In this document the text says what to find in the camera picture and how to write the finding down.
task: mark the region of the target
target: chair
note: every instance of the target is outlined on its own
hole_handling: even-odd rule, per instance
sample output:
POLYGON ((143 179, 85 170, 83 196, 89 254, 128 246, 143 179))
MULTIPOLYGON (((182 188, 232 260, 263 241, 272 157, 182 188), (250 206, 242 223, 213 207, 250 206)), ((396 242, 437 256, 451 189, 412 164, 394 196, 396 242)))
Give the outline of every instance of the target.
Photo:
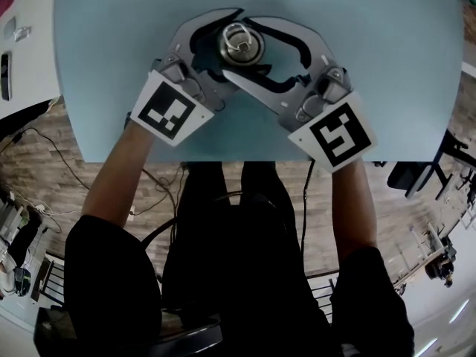
POLYGON ((432 162, 399 162, 396 163, 392 173, 388 176, 387 185, 393 189, 406 190, 405 197, 410 199, 416 192, 419 192, 428 182, 433 172, 436 172, 443 186, 436 196, 439 200, 448 190, 454 178, 453 174, 449 177, 441 169, 440 162, 443 153, 451 156, 457 162, 465 167, 476 169, 476 159, 461 151, 461 148, 468 149, 468 146, 457 140, 448 130, 432 162))
MULTIPOLYGON (((175 218, 167 221, 144 238, 141 241, 144 250, 159 234, 175 222, 175 218)), ((220 348, 223 337, 218 316, 193 319, 193 321, 184 324, 183 319, 180 321, 173 312, 164 309, 162 312, 161 334, 156 341, 124 347, 121 350, 116 350, 112 346, 111 349, 114 350, 115 356, 185 357, 212 347, 220 348)), ((91 315, 91 321, 95 321, 94 314, 91 315)), ((84 350, 83 345, 77 340, 67 309, 64 308, 39 309, 33 341, 41 357, 75 357, 91 352, 91 350, 84 350)))
POLYGON ((433 172, 437 173, 443 186, 435 198, 436 200, 439 200, 448 190, 450 182, 453 179, 453 174, 447 178, 437 162, 396 163, 392 173, 388 176, 387 185, 393 189, 406 190, 405 197, 411 199, 416 192, 421 191, 421 189, 426 185, 430 177, 433 175, 433 172))

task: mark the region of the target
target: black bag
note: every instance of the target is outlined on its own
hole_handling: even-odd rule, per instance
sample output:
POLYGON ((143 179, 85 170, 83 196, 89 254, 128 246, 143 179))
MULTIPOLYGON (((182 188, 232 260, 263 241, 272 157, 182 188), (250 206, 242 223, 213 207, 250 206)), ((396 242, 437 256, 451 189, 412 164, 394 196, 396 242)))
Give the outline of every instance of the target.
POLYGON ((25 296, 31 287, 31 274, 26 268, 15 268, 15 293, 19 297, 25 296))

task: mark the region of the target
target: light blue table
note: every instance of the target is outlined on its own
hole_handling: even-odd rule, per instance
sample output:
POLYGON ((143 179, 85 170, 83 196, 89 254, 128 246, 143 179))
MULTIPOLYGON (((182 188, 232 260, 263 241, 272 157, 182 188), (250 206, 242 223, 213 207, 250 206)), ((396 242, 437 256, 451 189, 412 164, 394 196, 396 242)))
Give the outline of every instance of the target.
MULTIPOLYGON (((456 0, 56 0, 59 78, 85 161, 106 159, 152 60, 161 57, 177 27, 220 7, 282 16, 322 35, 348 69, 376 132, 379 145, 367 160, 433 159, 463 60, 456 0)), ((285 77, 289 58, 278 60, 278 77, 285 77)), ((157 140, 149 159, 305 159, 286 136, 272 112, 239 93, 179 147, 157 140)))

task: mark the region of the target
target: cable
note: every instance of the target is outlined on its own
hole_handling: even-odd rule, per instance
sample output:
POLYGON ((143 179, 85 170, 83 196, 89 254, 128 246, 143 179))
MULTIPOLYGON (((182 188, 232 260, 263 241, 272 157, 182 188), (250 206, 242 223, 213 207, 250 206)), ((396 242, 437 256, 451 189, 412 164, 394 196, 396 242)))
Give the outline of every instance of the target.
POLYGON ((50 217, 50 219, 51 219, 51 221, 53 221, 54 223, 56 223, 57 226, 58 226, 58 228, 59 228, 59 231, 53 231, 53 229, 51 229, 51 231, 53 231, 53 232, 56 233, 56 234, 61 234, 61 233, 62 233, 62 229, 61 229, 61 226, 60 226, 60 224, 58 223, 58 221, 56 221, 55 218, 53 218, 53 217, 50 217))
POLYGON ((8 143, 1 151, 0 151, 0 155, 3 151, 5 151, 5 149, 10 146, 10 144, 12 143, 18 143, 22 137, 23 137, 23 134, 25 132, 27 132, 29 129, 32 129, 33 131, 35 131, 39 136, 41 136, 42 138, 45 138, 46 140, 48 140, 54 147, 54 149, 58 152, 61 160, 63 163, 65 163, 65 165, 68 167, 69 171, 71 172, 71 174, 73 175, 73 177, 78 180, 78 182, 87 190, 89 190, 89 188, 86 186, 86 184, 84 184, 81 179, 76 176, 76 174, 73 172, 72 168, 69 166, 69 164, 66 162, 65 158, 62 156, 62 153, 60 152, 60 150, 58 149, 57 145, 54 143, 54 141, 52 141, 48 136, 46 135, 43 135, 40 131, 38 131, 38 129, 34 128, 34 127, 28 127, 27 129, 24 129, 23 131, 21 132, 18 132, 15 136, 13 136, 13 139, 10 141, 10 143, 8 143))
POLYGON ((10 142, 5 147, 3 147, 3 149, 0 151, 0 155, 3 153, 3 151, 5 151, 8 148, 8 146, 10 146, 10 144, 13 143, 13 140, 14 139, 10 140, 10 142))
POLYGON ((222 100, 222 103, 223 103, 222 108, 215 110, 215 112, 221 112, 221 111, 223 111, 223 110, 226 108, 226 102, 225 102, 224 100, 222 100))
POLYGON ((29 249, 29 248, 27 248, 27 251, 28 251, 28 255, 30 256, 30 259, 28 260, 27 263, 23 262, 22 268, 25 268, 25 266, 26 266, 29 262, 31 262, 31 260, 32 260, 32 258, 33 258, 32 255, 31 255, 31 252, 30 252, 30 249, 29 249))
POLYGON ((173 217, 172 219, 169 219, 167 222, 165 222, 163 225, 156 228, 152 233, 150 233, 147 237, 144 238, 144 240, 141 242, 142 246, 144 248, 149 247, 150 243, 154 240, 154 238, 156 238, 163 231, 167 230, 170 226, 176 223, 176 221, 177 218, 173 217))
POLYGON ((227 193, 225 194, 224 196, 220 196, 216 199, 214 199, 214 201, 221 201, 223 199, 229 199, 230 197, 235 197, 235 196, 242 196, 243 195, 243 191, 242 190, 236 190, 234 192, 230 192, 230 193, 227 193))
POLYGON ((89 188, 86 186, 86 184, 84 184, 81 179, 76 176, 76 174, 73 172, 72 168, 69 166, 69 164, 66 162, 65 158, 63 158, 62 156, 62 153, 60 152, 60 150, 58 149, 57 145, 54 143, 54 141, 52 141, 48 136, 46 135, 43 135, 40 131, 38 131, 38 129, 34 128, 34 127, 28 127, 26 130, 24 130, 23 132, 27 132, 29 129, 32 129, 33 131, 35 131, 39 136, 41 136, 42 138, 45 138, 46 140, 48 140, 54 147, 54 149, 58 152, 61 160, 63 163, 65 163, 65 165, 68 167, 69 171, 71 172, 71 174, 73 175, 73 177, 78 180, 78 182, 87 190, 89 190, 89 188))
POLYGON ((53 212, 53 209, 51 208, 50 205, 48 205, 46 202, 44 202, 43 200, 41 199, 26 199, 18 190, 14 189, 11 185, 9 184, 6 184, 4 182, 0 182, 0 184, 2 185, 5 185, 6 187, 8 187, 10 190, 12 190, 22 201, 25 201, 27 202, 28 204, 30 204, 33 208, 36 208, 43 216, 46 216, 48 218, 51 218, 52 216, 65 216, 65 215, 68 215, 68 214, 72 214, 72 213, 77 213, 77 212, 80 212, 81 210, 77 209, 77 210, 72 210, 72 211, 65 211, 65 212, 62 212, 62 213, 54 213, 53 212), (50 213, 44 211, 44 210, 41 210, 40 208, 38 208, 39 205, 35 205, 33 203, 33 201, 38 201, 38 202, 41 202, 42 204, 44 204, 43 206, 45 206, 46 208, 49 209, 50 213))
POLYGON ((31 266, 31 264, 30 264, 31 261, 32 261, 33 259, 35 259, 36 250, 38 250, 39 241, 42 239, 43 234, 46 233, 47 229, 48 229, 48 228, 45 228, 45 229, 42 231, 42 233, 39 235, 38 242, 36 243, 35 252, 34 252, 33 256, 31 256, 30 249, 28 249, 28 252, 30 253, 30 260, 28 260, 28 263, 27 263, 28 267, 31 266))
POLYGON ((143 213, 145 213, 145 212, 147 212, 147 211, 149 211, 149 210, 152 210, 152 209, 155 208, 158 204, 160 204, 162 201, 164 201, 164 200, 167 198, 167 196, 168 196, 168 195, 166 194, 164 197, 161 198, 161 200, 160 200, 159 202, 156 202, 156 203, 155 203, 154 205, 152 205, 150 208, 147 208, 147 209, 145 209, 145 210, 143 210, 143 211, 141 211, 141 212, 139 212, 139 213, 133 214, 133 216, 140 216, 141 214, 143 214, 143 213))
MULTIPOLYGON (((180 178, 180 187, 179 187, 179 190, 177 192, 177 202, 179 201, 179 194, 180 194, 180 190, 181 190, 181 182, 182 182, 182 179, 184 178, 184 174, 185 174, 185 171, 184 169, 180 166, 177 168, 177 171, 176 171, 176 174, 174 175, 173 177, 173 180, 171 182, 169 182, 165 177, 160 177, 159 179, 156 179, 152 173, 148 172, 147 170, 145 169, 142 169, 142 172, 144 172, 147 177, 149 177, 149 179, 151 179, 152 181, 155 182, 155 189, 158 191, 158 192, 162 192, 162 193, 166 193, 166 196, 169 196, 170 198, 170 201, 172 202, 172 206, 173 206, 173 217, 174 218, 177 218, 177 203, 175 201, 175 199, 173 198, 173 195, 172 195, 172 192, 170 191, 170 187, 172 186, 172 184, 176 181, 177 179, 177 175, 179 174, 179 170, 181 169, 181 178, 180 178)), ((155 207, 156 205, 158 205, 160 202, 158 202, 157 204, 153 205, 150 209, 152 209, 153 207, 155 207)), ((174 222, 172 224, 172 229, 170 230, 170 244, 172 244, 175 240, 176 240, 176 229, 177 229, 177 225, 176 225, 176 222, 174 222)))
POLYGON ((312 170, 314 169, 314 163, 315 160, 312 159, 311 165, 309 166, 309 171, 307 173, 307 178, 306 178, 306 183, 304 185, 304 190, 303 190, 303 202, 304 202, 304 217, 303 217, 303 233, 300 238, 300 254, 303 258, 303 264, 304 264, 304 239, 306 238, 306 215, 307 215, 307 187, 309 185, 309 180, 311 179, 312 175, 312 170))

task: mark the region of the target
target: power cord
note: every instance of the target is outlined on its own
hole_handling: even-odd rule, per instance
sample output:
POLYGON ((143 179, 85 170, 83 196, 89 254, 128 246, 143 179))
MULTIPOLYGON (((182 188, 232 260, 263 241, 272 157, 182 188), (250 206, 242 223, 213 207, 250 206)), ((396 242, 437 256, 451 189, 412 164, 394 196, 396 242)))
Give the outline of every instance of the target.
POLYGON ((311 165, 309 165, 309 171, 307 172, 307 178, 306 178, 306 183, 304 184, 304 190, 303 190, 303 202, 304 202, 304 216, 303 216, 303 233, 300 238, 300 255, 303 258, 303 265, 304 265, 304 240, 306 238, 306 216, 307 216, 307 187, 309 185, 309 180, 311 179, 312 176, 312 171, 314 170, 314 163, 315 160, 312 159, 311 165))
POLYGON ((30 253, 30 249, 28 249, 28 253, 30 254, 30 260, 28 260, 28 263, 25 263, 24 266, 28 266, 28 268, 30 267, 31 261, 35 259, 36 250, 38 250, 38 246, 39 246, 39 241, 41 241, 43 234, 46 233, 47 230, 48 228, 44 228, 42 233, 39 235, 38 241, 36 242, 35 252, 33 253, 33 256, 30 253))
POLYGON ((59 229, 59 231, 54 231, 54 233, 56 233, 56 234, 61 234, 61 233, 62 233, 61 225, 58 223, 58 221, 55 220, 55 218, 50 217, 50 219, 51 219, 51 221, 53 221, 54 223, 57 224, 57 227, 58 227, 58 229, 59 229))
POLYGON ((54 143, 54 141, 52 141, 48 136, 46 135, 43 135, 40 131, 38 131, 38 129, 34 128, 34 127, 28 127, 27 129, 24 129, 23 131, 21 132, 18 132, 15 136, 13 136, 13 139, 10 141, 10 143, 8 143, 5 147, 3 147, 3 149, 0 151, 0 155, 12 144, 17 144, 22 138, 23 138, 23 134, 25 132, 27 132, 28 130, 32 129, 33 131, 35 131, 39 136, 41 136, 42 138, 45 138, 46 140, 48 140, 54 147, 54 149, 58 152, 61 160, 63 163, 65 163, 65 165, 68 167, 69 171, 71 172, 71 174, 73 175, 73 177, 80 183, 81 186, 83 186, 85 189, 89 190, 89 188, 86 186, 86 184, 84 184, 81 179, 76 175, 76 173, 74 173, 74 171, 72 170, 72 168, 69 166, 69 164, 66 162, 65 158, 63 157, 62 153, 60 152, 60 150, 58 149, 57 145, 54 143))
POLYGON ((55 213, 53 211, 53 209, 51 209, 51 206, 48 205, 43 200, 41 200, 41 199, 31 199, 31 200, 26 199, 18 190, 14 189, 11 185, 6 184, 4 182, 0 182, 0 184, 4 185, 5 187, 8 187, 8 189, 10 189, 12 192, 14 192, 15 195, 18 196, 22 201, 27 202, 28 204, 30 204, 33 208, 37 209, 45 217, 51 218, 52 216, 66 216, 68 214, 78 213, 78 212, 81 211, 81 210, 77 209, 77 210, 55 213), (40 205, 34 204, 33 201, 41 202, 41 204, 40 205))
MULTIPOLYGON (((174 219, 176 219, 177 218, 177 207, 178 207, 178 202, 179 202, 179 195, 180 195, 180 192, 181 192, 181 183, 183 181, 184 174, 185 174, 184 168, 182 168, 181 166, 179 168, 177 168, 176 174, 174 175, 172 181, 168 181, 163 176, 160 177, 160 178, 155 178, 152 173, 150 173, 149 171, 147 171, 145 169, 142 169, 142 172, 144 172, 145 175, 147 177, 149 177, 149 179, 151 179, 152 181, 155 182, 155 189, 158 192, 165 193, 165 196, 160 201, 158 201, 157 203, 152 205, 150 208, 148 208, 146 210, 143 210, 140 213, 135 214, 135 215, 138 216, 142 213, 145 213, 148 210, 151 210, 152 208, 154 208, 155 206, 160 204, 162 201, 164 201, 167 197, 169 197, 170 201, 172 202, 172 206, 173 206, 173 217, 174 217, 174 219), (176 199, 174 199, 173 194, 170 190, 170 187, 176 181, 177 175, 179 174, 180 169, 181 169, 181 177, 180 177, 180 182, 179 182, 179 187, 178 187, 179 189, 178 189, 178 192, 177 192, 177 197, 176 197, 176 199)), ((176 234, 177 234, 177 224, 176 224, 176 221, 174 221, 173 224, 172 224, 172 229, 170 230, 170 244, 172 244, 176 240, 176 234)))

